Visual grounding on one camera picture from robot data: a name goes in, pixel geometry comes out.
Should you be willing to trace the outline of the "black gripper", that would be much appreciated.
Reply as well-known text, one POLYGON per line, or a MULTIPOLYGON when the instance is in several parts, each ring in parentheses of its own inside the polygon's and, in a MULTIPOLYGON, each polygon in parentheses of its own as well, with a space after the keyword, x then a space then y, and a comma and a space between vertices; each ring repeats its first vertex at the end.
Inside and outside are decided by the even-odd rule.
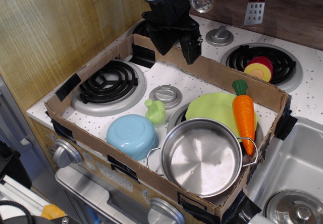
POLYGON ((198 23, 189 16, 189 1, 164 0, 151 2, 149 6, 150 11, 143 12, 142 18, 158 52, 166 55, 178 38, 186 63, 193 64, 201 55, 202 36, 198 23), (162 28, 169 28, 171 33, 162 28))

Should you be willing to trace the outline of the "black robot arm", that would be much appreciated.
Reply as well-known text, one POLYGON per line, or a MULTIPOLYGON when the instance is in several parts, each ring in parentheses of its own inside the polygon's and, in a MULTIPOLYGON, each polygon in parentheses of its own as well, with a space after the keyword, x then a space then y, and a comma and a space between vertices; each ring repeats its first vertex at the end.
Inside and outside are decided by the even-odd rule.
POLYGON ((199 24, 190 17, 189 0, 145 0, 150 11, 142 13, 148 37, 162 55, 166 55, 176 42, 180 43, 187 64, 201 55, 199 24))

